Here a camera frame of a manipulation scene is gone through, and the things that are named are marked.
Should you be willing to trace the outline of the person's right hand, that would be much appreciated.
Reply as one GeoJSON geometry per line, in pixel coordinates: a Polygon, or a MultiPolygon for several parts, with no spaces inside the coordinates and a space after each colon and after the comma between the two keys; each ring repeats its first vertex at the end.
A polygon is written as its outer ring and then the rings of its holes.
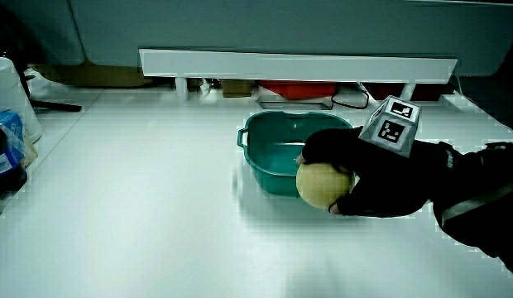
{"type": "Polygon", "coordinates": [[[449,168],[449,147],[416,139],[420,108],[390,96],[363,126],[312,133],[299,164],[326,164],[357,175],[356,184],[327,204],[329,213],[390,218],[421,209],[449,168]]]}

